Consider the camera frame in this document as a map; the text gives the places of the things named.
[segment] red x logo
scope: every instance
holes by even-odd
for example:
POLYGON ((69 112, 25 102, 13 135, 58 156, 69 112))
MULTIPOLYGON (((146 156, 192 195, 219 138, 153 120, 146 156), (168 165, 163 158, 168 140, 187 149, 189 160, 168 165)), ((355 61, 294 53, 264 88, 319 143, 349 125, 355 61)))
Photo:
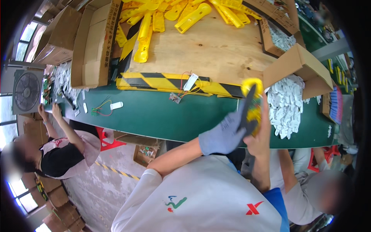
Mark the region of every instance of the red x logo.
POLYGON ((250 208, 250 210, 246 213, 246 215, 252 215, 252 214, 259 214, 259 212, 256 210, 256 208, 263 202, 258 202, 255 205, 253 204, 247 204, 247 206, 250 208))

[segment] white pants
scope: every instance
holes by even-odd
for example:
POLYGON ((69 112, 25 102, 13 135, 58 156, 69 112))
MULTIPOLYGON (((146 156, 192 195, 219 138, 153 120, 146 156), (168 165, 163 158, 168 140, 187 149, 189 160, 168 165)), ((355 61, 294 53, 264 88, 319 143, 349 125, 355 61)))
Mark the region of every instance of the white pants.
MULTIPOLYGON (((311 148, 296 149, 292 162, 294 163, 294 173, 306 171, 311 158, 311 148)), ((269 162, 269 178, 270 178, 270 189, 280 188, 281 191, 285 188, 283 182, 281 165, 279 162, 278 150, 270 150, 270 162, 269 162)))

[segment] wooden board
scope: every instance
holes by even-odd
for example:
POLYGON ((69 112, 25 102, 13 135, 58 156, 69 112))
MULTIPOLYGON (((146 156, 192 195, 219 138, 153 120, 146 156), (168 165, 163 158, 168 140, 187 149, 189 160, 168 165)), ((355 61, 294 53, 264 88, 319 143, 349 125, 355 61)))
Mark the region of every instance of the wooden board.
POLYGON ((212 8, 184 34, 175 29, 177 21, 165 19, 165 32, 152 35, 147 62, 134 62, 133 55, 128 72, 182 74, 192 70, 198 76, 225 84, 241 84, 247 77, 259 77, 260 71, 276 60, 263 54, 259 27, 253 23, 239 29, 227 25, 212 8))

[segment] gloved hand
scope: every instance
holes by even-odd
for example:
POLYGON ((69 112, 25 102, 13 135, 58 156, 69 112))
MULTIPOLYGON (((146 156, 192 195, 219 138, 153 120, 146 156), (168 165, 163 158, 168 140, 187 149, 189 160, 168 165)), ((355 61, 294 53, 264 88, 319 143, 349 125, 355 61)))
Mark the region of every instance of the gloved hand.
POLYGON ((198 136, 202 154, 229 154, 234 151, 246 134, 246 128, 240 128, 242 107, 237 112, 231 112, 213 129, 198 136))

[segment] black pants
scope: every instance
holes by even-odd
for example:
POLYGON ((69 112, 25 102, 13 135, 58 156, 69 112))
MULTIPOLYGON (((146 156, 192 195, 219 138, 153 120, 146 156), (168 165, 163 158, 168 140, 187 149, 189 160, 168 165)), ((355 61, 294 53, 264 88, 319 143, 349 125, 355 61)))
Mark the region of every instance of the black pants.
MULTIPOLYGON (((179 147, 184 143, 182 142, 174 142, 174 141, 166 141, 166 149, 170 151, 173 148, 179 147)), ((243 148, 237 148, 233 152, 229 154, 220 154, 220 153, 214 153, 213 155, 220 155, 220 156, 226 156, 236 167, 237 170, 241 171, 242 161, 245 159, 246 152, 243 148)))
POLYGON ((89 132, 89 133, 91 133, 91 134, 93 134, 93 135, 95 135, 99 138, 99 135, 98 135, 98 132, 96 131, 95 126, 88 125, 88 124, 85 124, 85 123, 82 123, 82 122, 76 122, 76 121, 71 120, 71 119, 70 119, 69 125, 74 130, 86 131, 86 132, 89 132))

